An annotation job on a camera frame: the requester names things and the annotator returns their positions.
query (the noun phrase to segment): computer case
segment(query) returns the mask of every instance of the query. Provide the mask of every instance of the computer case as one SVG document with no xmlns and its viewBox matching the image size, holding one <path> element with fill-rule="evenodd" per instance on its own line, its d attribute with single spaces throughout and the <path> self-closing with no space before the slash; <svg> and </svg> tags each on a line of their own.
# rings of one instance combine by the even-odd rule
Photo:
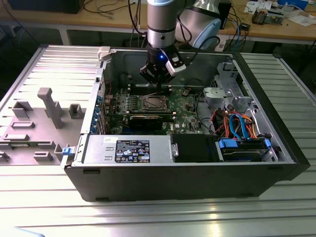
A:
<svg viewBox="0 0 316 237">
<path fill-rule="evenodd" d="M 7 0 L 13 10 L 53 11 L 77 14 L 84 0 Z"/>
<path fill-rule="evenodd" d="M 220 12 L 219 19 L 222 21 L 221 30 L 224 29 L 229 11 L 231 10 L 232 3 L 230 0 L 221 0 L 218 5 L 218 10 Z"/>
</svg>

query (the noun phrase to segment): power connector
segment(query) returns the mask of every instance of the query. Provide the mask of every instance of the power connector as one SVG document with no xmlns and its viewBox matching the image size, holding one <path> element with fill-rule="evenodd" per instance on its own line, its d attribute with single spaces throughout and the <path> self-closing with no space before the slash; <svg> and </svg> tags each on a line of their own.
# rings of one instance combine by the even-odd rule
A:
<svg viewBox="0 0 316 237">
<path fill-rule="evenodd" d="M 249 31 L 249 29 L 250 29 L 250 25 L 248 25 L 248 24 L 246 24 L 246 23 L 241 23 L 240 25 L 239 25 L 239 29 L 241 30 L 241 31 Z"/>
</svg>

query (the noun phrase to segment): wooden workbench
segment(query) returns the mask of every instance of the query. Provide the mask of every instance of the wooden workbench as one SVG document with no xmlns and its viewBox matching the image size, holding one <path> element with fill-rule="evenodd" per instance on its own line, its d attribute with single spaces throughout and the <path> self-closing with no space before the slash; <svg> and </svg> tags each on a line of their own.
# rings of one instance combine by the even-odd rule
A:
<svg viewBox="0 0 316 237">
<path fill-rule="evenodd" d="M 98 4 L 113 3 L 115 0 L 98 0 Z M 251 28 L 247 40 L 287 42 L 287 43 L 312 43 L 316 38 L 316 27 L 310 25 L 303 27 L 287 19 L 282 25 L 264 24 L 255 25 L 251 23 L 251 14 L 244 13 L 244 7 L 247 0 L 234 0 L 234 8 L 242 22 L 250 24 Z M 121 1 L 114 6 L 104 8 L 111 10 L 126 5 L 126 1 Z M 96 11 L 95 4 L 92 2 L 87 8 Z M 307 11 L 316 11 L 316 7 L 308 6 Z M 78 14 L 64 14 L 55 12 L 37 12 L 37 11 L 14 11 L 10 10 L 12 15 L 18 19 L 24 26 L 56 28 L 60 31 L 64 44 L 70 44 L 67 30 L 90 30 L 105 32 L 131 32 L 131 22 L 128 14 L 128 8 L 122 8 L 113 12 L 113 19 L 102 16 L 97 13 L 91 13 L 84 9 Z M 1 25 L 17 25 L 11 16 L 5 11 L 0 1 L 0 23 Z M 141 8 L 141 28 L 147 27 L 147 5 L 142 4 Z M 235 29 L 231 22 L 226 24 L 225 29 L 220 30 L 219 36 L 228 40 L 235 34 Z"/>
</svg>

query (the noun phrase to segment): motherboard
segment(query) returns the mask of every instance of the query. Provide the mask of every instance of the motherboard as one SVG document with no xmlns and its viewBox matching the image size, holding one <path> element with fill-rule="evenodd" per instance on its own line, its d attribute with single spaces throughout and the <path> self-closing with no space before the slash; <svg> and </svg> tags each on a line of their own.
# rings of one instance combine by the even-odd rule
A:
<svg viewBox="0 0 316 237">
<path fill-rule="evenodd" d="M 174 88 L 169 94 L 131 94 L 120 89 L 107 100 L 104 116 L 111 134 L 202 133 L 196 117 L 196 94 Z"/>
</svg>

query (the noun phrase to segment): power supply label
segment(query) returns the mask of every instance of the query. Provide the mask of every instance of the power supply label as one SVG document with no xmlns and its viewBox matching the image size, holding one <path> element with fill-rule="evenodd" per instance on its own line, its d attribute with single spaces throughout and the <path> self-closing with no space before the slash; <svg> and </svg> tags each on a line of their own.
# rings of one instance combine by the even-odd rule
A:
<svg viewBox="0 0 316 237">
<path fill-rule="evenodd" d="M 149 141 L 117 141 L 116 163 L 150 162 Z"/>
</svg>

